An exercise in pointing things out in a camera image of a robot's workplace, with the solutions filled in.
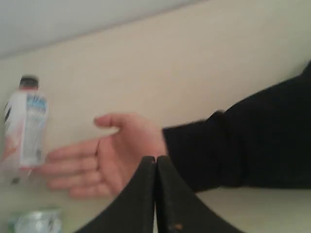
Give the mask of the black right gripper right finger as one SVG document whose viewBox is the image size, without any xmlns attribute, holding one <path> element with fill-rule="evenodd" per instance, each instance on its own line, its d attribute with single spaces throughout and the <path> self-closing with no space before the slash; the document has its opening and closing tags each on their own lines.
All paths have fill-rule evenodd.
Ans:
<svg viewBox="0 0 311 233">
<path fill-rule="evenodd" d="M 185 184 L 168 156 L 157 158 L 156 217 L 159 233 L 239 233 Z"/>
</svg>

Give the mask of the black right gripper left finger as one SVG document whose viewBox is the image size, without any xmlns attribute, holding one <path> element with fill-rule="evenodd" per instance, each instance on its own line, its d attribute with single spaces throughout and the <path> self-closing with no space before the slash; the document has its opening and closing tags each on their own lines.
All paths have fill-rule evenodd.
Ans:
<svg viewBox="0 0 311 233">
<path fill-rule="evenodd" d="M 154 183 L 156 161 L 142 158 L 127 186 L 79 233 L 152 233 L 154 229 Z"/>
</svg>

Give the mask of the person's open hand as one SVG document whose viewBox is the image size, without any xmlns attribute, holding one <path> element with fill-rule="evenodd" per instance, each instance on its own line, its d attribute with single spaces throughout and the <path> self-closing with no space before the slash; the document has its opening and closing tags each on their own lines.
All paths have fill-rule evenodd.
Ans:
<svg viewBox="0 0 311 233">
<path fill-rule="evenodd" d="M 74 198 L 118 195 L 144 156 L 167 154 L 162 129 L 140 115 L 110 113 L 94 124 L 118 131 L 50 152 L 40 171 L 51 189 L 68 190 Z"/>
</svg>

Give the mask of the black sleeved forearm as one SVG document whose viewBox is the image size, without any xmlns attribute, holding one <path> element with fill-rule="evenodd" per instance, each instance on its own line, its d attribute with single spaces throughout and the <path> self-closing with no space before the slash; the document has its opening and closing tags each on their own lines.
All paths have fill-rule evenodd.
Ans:
<svg viewBox="0 0 311 233">
<path fill-rule="evenodd" d="M 219 186 L 309 189 L 311 67 L 163 134 L 173 165 L 195 192 Z"/>
</svg>

